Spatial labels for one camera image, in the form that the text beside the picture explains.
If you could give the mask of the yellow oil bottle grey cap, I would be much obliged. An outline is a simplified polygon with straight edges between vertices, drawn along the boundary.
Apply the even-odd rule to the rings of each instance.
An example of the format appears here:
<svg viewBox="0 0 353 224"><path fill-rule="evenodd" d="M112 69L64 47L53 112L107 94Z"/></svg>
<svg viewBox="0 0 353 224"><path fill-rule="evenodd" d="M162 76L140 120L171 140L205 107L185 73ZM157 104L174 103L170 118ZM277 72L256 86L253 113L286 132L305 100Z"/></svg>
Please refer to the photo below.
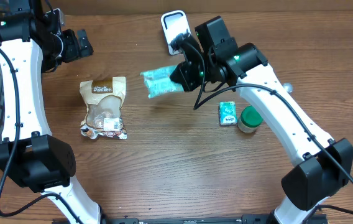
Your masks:
<svg viewBox="0 0 353 224"><path fill-rule="evenodd" d="M293 92L293 85L291 83L284 83L283 88L286 92L292 93Z"/></svg>

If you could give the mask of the brown snack pouch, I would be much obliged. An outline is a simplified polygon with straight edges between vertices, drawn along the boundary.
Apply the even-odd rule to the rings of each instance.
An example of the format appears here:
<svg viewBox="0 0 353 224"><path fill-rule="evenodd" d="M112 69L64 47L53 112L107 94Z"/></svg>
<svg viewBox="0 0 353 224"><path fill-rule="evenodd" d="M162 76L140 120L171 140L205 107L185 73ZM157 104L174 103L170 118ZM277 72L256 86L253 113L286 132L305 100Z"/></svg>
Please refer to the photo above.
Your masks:
<svg viewBox="0 0 353 224"><path fill-rule="evenodd" d="M121 108L126 97L125 77L81 82L80 94L86 105L86 116L80 127L83 136L90 139L98 136L127 139L121 118Z"/></svg>

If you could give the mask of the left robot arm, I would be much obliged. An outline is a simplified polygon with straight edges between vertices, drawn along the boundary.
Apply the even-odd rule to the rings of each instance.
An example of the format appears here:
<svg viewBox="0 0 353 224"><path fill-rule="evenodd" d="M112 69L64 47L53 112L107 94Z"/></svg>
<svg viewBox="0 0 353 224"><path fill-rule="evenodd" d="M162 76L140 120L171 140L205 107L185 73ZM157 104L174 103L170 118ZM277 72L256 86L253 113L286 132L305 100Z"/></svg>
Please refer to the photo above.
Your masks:
<svg viewBox="0 0 353 224"><path fill-rule="evenodd" d="M93 54L84 30L62 29L59 9L41 1L10 0L0 17L0 63L5 102L0 169L4 179L51 200L68 223L104 223L101 207L76 178L71 146L52 136L42 74Z"/></svg>

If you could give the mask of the green lid seasoning jar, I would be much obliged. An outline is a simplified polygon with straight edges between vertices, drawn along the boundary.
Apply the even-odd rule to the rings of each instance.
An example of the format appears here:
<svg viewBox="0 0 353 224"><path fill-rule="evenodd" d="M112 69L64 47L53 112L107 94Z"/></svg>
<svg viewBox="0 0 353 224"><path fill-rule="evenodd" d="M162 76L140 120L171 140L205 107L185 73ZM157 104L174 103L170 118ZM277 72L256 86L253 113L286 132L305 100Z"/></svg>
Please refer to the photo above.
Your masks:
<svg viewBox="0 0 353 224"><path fill-rule="evenodd" d="M237 126L244 133L254 133L263 121L253 106L247 106L238 117Z"/></svg>

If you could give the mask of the small teal tissue pack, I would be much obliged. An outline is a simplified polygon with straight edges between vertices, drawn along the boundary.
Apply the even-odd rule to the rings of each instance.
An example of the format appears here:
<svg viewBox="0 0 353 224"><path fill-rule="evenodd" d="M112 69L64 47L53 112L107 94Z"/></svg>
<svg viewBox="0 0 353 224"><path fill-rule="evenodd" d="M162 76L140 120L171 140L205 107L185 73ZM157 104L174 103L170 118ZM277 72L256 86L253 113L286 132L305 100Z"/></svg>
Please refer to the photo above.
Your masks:
<svg viewBox="0 0 353 224"><path fill-rule="evenodd" d="M219 103L219 123L221 126L237 124L236 104L234 101L222 101Z"/></svg>

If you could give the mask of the teal wet wipes pack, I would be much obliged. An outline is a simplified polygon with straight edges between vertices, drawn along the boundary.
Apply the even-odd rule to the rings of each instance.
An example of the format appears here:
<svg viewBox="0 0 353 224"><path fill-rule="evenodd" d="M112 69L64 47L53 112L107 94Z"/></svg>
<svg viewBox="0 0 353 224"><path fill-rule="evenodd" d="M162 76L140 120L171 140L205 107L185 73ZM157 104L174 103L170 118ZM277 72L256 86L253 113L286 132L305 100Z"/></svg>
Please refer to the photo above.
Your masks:
<svg viewBox="0 0 353 224"><path fill-rule="evenodd" d="M170 75L176 67L176 65L171 65L140 73L149 93L148 98L155 98L167 93L184 92L181 84L175 83L170 79Z"/></svg>

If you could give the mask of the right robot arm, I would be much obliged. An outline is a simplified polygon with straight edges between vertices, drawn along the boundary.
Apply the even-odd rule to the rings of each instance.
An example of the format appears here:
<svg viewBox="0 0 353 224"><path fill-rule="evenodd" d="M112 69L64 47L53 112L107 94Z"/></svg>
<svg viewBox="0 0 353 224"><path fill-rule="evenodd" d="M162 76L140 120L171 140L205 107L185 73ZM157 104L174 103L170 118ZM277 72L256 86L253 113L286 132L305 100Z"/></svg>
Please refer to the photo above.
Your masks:
<svg viewBox="0 0 353 224"><path fill-rule="evenodd" d="M185 57L171 81L185 91L226 83L284 147L293 168L282 179L285 198L268 223L306 223L327 198L352 182L352 144L323 131L284 89L265 55L254 44L238 45L222 17L190 29L184 13L175 11L163 15L161 23L169 52Z"/></svg>

